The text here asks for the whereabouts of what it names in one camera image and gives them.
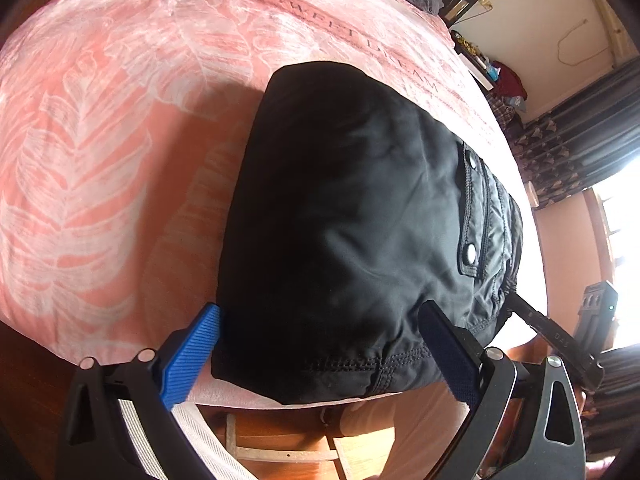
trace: electrical wire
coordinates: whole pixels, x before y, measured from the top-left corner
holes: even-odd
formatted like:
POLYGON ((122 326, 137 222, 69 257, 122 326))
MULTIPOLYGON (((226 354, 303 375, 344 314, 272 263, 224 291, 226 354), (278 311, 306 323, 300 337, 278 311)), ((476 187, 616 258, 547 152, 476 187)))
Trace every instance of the electrical wire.
POLYGON ((585 63, 585 62, 587 62, 587 61, 589 61, 589 60, 593 59, 594 57, 599 56, 599 55, 600 55, 600 54, 602 54, 603 52, 606 52, 607 50, 609 50, 609 47, 607 46, 607 47, 603 48, 602 50, 600 50, 600 51, 596 52, 596 53, 595 53, 595 54, 593 54, 592 56, 586 57, 586 58, 584 58, 583 60, 578 61, 577 63, 568 63, 568 62, 563 61, 562 59, 560 59, 560 46, 562 45, 562 42, 563 42, 564 40, 566 40, 566 39, 567 39, 571 34, 573 34, 576 30, 578 30, 578 29, 579 29, 580 27, 582 27, 583 25, 586 25, 587 23, 589 23, 589 20, 587 20, 586 18, 585 18, 585 19, 583 19, 580 23, 577 23, 577 25, 574 25, 572 28, 570 28, 570 29, 569 29, 569 30, 564 34, 564 36, 558 40, 558 55, 557 55, 557 58, 558 58, 558 61, 559 61, 560 63, 562 63, 563 65, 567 65, 567 66, 578 66, 578 65, 581 65, 582 63, 585 63))
POLYGON ((462 23, 462 22, 466 22, 467 20, 472 20, 474 18, 477 18, 478 16, 482 16, 483 14, 488 13, 490 10, 492 10, 492 9, 484 10, 483 12, 479 12, 478 14, 474 14, 473 16, 469 16, 468 18, 465 18, 464 20, 457 20, 455 25, 457 25, 459 23, 462 23))

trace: curtain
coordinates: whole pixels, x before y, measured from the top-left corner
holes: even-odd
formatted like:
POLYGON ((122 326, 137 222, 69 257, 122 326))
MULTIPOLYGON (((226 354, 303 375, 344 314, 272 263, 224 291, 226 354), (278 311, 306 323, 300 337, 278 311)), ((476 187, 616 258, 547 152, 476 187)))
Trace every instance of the curtain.
POLYGON ((640 57, 508 136, 540 208, 610 177, 640 155, 640 57))
POLYGON ((613 455, 640 427, 640 344, 603 352, 605 376, 582 412, 587 457, 613 455))

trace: cream wall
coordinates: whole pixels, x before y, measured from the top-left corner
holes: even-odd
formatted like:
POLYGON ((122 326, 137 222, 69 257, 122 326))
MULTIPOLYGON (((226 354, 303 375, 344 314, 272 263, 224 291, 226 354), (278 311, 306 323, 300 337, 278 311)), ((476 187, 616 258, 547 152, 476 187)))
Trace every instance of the cream wall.
MULTIPOLYGON (((591 0, 490 1, 493 10, 453 28, 518 73, 529 93, 525 121, 542 115, 611 70, 608 50, 576 67, 558 61, 558 41, 584 19, 588 22, 562 42, 562 59, 577 62, 608 46, 591 0)), ((463 19, 482 10, 476 4, 463 19)))
POLYGON ((548 314, 572 334, 584 288, 604 279, 584 195, 573 195, 534 216, 545 265, 548 314))

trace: patterned curtain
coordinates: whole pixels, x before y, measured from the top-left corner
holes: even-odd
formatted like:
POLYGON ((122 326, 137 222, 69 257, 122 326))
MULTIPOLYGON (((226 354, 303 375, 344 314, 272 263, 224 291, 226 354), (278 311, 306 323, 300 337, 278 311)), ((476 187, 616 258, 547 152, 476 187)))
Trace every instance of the patterned curtain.
POLYGON ((640 57, 507 139, 540 208, 617 173, 640 155, 640 57))

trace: pink bedsheet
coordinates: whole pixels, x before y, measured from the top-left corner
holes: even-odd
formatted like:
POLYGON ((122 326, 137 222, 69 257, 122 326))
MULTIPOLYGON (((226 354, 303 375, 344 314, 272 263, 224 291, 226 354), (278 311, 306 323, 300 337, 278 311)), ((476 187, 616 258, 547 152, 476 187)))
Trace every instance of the pink bedsheet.
MULTIPOLYGON (((103 364, 187 325, 214 299, 267 81, 323 59, 392 86, 487 161, 524 217, 518 291, 546 311, 516 164, 439 18, 393 0, 57 0, 0 54, 0 320, 103 364)), ((514 323, 503 346, 530 336, 514 323)), ((278 406, 207 368, 191 399, 278 406)))

